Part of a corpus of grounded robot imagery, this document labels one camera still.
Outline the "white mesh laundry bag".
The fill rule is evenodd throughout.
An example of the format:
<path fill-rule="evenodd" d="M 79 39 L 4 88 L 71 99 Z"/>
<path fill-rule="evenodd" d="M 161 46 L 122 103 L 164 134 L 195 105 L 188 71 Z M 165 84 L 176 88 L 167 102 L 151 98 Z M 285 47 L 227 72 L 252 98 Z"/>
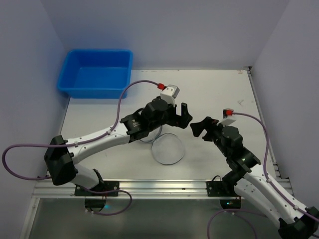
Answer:
<path fill-rule="evenodd" d="M 185 146 L 179 137 L 170 132 L 163 132 L 163 126 L 153 130 L 139 142 L 149 144 L 153 159 L 165 166 L 180 162 L 185 156 Z"/>

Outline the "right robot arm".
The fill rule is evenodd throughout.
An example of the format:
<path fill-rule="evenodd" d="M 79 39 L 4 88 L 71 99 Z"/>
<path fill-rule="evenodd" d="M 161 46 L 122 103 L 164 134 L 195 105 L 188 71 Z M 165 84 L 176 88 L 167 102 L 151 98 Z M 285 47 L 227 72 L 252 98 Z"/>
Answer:
<path fill-rule="evenodd" d="M 231 169 L 221 181 L 208 182 L 207 187 L 249 201 L 275 224 L 283 239 L 308 239 L 315 234 L 318 209 L 298 201 L 264 170 L 261 161 L 243 145 L 238 128 L 210 117 L 190 127 L 195 137 L 206 131 L 203 140 L 217 146 Z"/>

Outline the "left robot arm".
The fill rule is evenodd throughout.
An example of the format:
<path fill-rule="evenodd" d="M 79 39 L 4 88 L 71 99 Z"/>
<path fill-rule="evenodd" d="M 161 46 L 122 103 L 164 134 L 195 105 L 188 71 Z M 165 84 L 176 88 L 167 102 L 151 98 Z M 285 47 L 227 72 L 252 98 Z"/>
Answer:
<path fill-rule="evenodd" d="M 54 137 L 44 161 L 55 186 L 71 182 L 88 190 L 102 192 L 107 189 L 102 176 L 98 170 L 80 165 L 82 160 L 108 148 L 145 138 L 165 124 L 185 129 L 191 121 L 186 103 L 181 104 L 181 114 L 178 115 L 175 104 L 157 97 L 105 130 L 67 140 L 60 135 Z"/>

